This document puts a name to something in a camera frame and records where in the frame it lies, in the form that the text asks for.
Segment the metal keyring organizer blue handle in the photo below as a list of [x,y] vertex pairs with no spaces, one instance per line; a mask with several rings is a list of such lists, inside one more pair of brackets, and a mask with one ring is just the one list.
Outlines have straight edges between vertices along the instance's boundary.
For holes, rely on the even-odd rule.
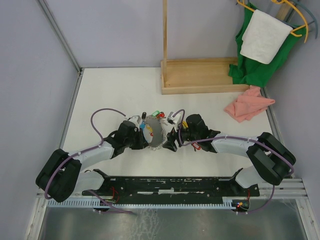
[[162,147],[165,137],[165,119],[153,115],[146,115],[140,125],[142,136],[148,147],[156,151]]

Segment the key with red tag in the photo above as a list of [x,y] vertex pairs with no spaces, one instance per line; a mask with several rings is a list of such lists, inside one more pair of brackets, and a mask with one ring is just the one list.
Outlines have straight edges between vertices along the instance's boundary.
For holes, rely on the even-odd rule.
[[195,152],[200,151],[202,149],[197,143],[192,143],[191,145]]

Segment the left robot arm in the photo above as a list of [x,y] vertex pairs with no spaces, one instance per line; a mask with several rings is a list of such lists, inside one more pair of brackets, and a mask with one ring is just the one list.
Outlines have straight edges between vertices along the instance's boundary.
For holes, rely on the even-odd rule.
[[95,190],[106,195],[111,189],[109,177],[101,170],[84,170],[102,161],[121,155],[126,148],[141,150],[147,147],[140,129],[143,121],[134,116],[124,120],[118,130],[113,131],[97,145],[69,153],[55,150],[38,174],[35,184],[44,190],[46,199],[61,203],[72,194]]

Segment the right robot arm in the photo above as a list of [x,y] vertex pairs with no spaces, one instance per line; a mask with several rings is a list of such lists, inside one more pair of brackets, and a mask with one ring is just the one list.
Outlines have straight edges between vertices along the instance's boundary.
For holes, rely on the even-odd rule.
[[240,196],[249,187],[262,182],[278,186],[294,173],[296,158],[271,133],[253,137],[227,135],[209,129],[200,114],[189,115],[186,125],[183,116],[181,112],[172,113],[161,121],[166,135],[163,147],[176,152],[179,147],[192,145],[205,152],[248,158],[251,166],[238,170],[229,183],[234,195]]

